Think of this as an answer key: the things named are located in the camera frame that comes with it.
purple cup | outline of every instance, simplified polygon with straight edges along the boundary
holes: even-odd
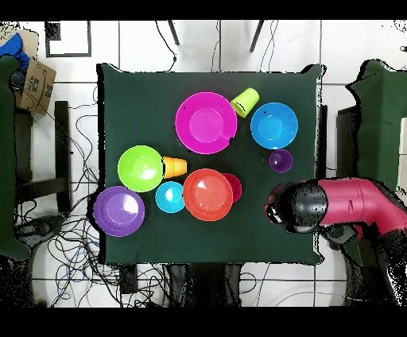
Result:
[[[269,164],[275,172],[287,172],[293,166],[293,156],[286,149],[277,149],[269,155]]]
[[[142,225],[145,215],[140,196],[123,186],[107,188],[100,193],[93,211],[100,229],[115,237],[134,233]]]

plate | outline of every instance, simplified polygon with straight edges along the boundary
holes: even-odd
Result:
[[[209,168],[191,173],[184,182],[182,193],[185,207],[203,221],[223,218],[233,203],[232,187],[226,177]]]
[[[176,134],[191,151],[212,154],[225,149],[238,129],[232,105],[214,92],[199,92],[188,97],[175,117]]]
[[[266,149],[282,149],[297,135],[298,121],[291,108],[282,103],[267,103],[254,113],[250,130],[254,140]]]
[[[93,211],[100,229],[115,237],[134,233],[142,225],[145,216],[140,196],[123,186],[107,188],[100,193]]]

yellow cup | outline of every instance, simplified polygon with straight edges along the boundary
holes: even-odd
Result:
[[[162,157],[164,162],[164,179],[172,178],[173,176],[182,176],[187,172],[187,161],[184,159]]]
[[[259,99],[258,92],[253,88],[248,87],[242,94],[231,101],[231,105],[233,106],[233,109],[235,109],[236,114],[245,118],[254,108]]]

cardboard box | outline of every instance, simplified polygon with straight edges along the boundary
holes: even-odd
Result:
[[[12,25],[0,26],[0,46],[15,33],[22,39],[22,50],[29,57],[29,67],[25,78],[24,91],[14,92],[16,107],[38,114],[46,114],[52,94],[56,71],[35,60],[38,51],[38,34]]]
[[[51,99],[56,71],[31,59],[22,95],[15,91],[16,107],[38,114],[46,114]]]

red plate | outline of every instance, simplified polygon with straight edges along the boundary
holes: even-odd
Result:
[[[185,207],[203,221],[223,218],[231,209],[232,187],[222,173],[202,168],[191,173],[182,190]]]

